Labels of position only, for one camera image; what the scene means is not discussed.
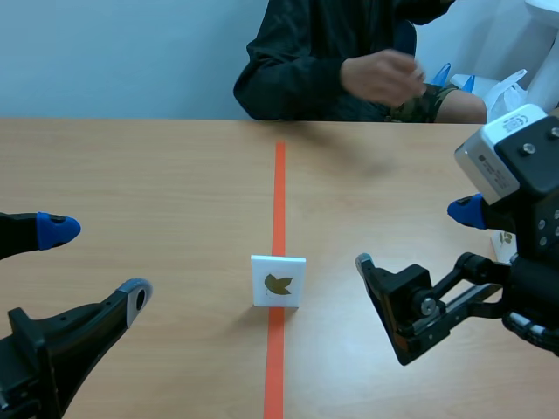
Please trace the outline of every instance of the white wall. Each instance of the white wall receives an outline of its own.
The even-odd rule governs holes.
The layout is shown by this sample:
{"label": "white wall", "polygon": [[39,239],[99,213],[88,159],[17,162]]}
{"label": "white wall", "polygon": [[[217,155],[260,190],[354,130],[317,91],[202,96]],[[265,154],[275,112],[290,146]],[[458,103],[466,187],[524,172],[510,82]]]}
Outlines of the white wall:
{"label": "white wall", "polygon": [[[231,89],[265,8],[266,0],[0,0],[0,116],[245,118]],[[533,74],[552,37],[523,0],[458,0],[419,29],[418,59],[430,76],[448,61],[453,72]]]}
{"label": "white wall", "polygon": [[535,21],[524,0],[457,0],[449,13],[418,27],[418,61],[428,78],[446,63],[455,73],[504,79],[522,68],[528,86],[556,31]]}

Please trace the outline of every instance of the leaf image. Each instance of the leaf image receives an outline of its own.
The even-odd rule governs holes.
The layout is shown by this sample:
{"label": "leaf image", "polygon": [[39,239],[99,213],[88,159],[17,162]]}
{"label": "leaf image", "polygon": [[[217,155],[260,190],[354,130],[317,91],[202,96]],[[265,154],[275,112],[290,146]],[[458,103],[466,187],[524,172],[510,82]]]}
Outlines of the leaf image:
{"label": "leaf image", "polygon": [[499,233],[499,240],[501,244],[508,243],[511,244],[513,242],[513,235],[510,233],[503,234],[502,232]]}
{"label": "leaf image", "polygon": [[287,287],[291,284],[293,278],[280,278],[277,279],[272,274],[266,276],[264,279],[264,285],[268,289],[269,292],[273,292],[274,294],[278,295],[289,295],[291,294]]}

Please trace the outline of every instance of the orange tape line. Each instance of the orange tape line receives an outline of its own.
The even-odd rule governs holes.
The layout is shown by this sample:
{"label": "orange tape line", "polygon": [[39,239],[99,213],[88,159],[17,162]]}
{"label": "orange tape line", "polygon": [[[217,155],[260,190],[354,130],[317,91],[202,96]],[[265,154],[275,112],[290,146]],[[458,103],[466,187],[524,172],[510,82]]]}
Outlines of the orange tape line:
{"label": "orange tape line", "polygon": [[[273,182],[272,255],[286,255],[286,143],[276,144],[276,169]],[[283,419],[283,381],[285,350],[285,311],[270,308],[268,350],[264,390],[264,419]]]}

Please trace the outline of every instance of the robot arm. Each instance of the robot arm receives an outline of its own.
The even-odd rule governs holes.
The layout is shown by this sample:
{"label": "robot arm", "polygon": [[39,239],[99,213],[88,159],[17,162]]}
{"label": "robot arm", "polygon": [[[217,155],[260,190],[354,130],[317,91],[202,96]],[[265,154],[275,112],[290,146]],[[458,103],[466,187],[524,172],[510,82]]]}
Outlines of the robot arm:
{"label": "robot arm", "polygon": [[[0,214],[0,259],[45,251],[78,236],[70,217]],[[99,303],[33,320],[8,312],[12,335],[0,340],[0,419],[59,419],[103,355],[148,303],[151,284],[130,279]]]}
{"label": "robot arm", "polygon": [[[465,253],[432,285],[418,265],[393,274],[356,259],[398,360],[414,361],[468,317],[502,319],[529,343],[559,356],[559,120],[527,105],[483,127],[456,151],[481,194],[448,208],[457,222],[516,235],[518,254],[498,264]],[[459,281],[472,287],[449,304]],[[502,289],[497,303],[484,302]]]}

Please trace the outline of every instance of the white card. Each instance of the white card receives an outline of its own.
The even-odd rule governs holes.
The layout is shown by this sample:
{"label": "white card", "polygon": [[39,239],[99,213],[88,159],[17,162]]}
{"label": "white card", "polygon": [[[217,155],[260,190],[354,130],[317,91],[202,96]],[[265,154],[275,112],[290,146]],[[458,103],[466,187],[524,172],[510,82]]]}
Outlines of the white card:
{"label": "white card", "polygon": [[306,259],[252,255],[251,264],[256,307],[299,307]]}
{"label": "white card", "polygon": [[516,237],[505,231],[495,231],[491,236],[491,244],[495,250],[497,262],[510,264],[510,259],[516,254]]}

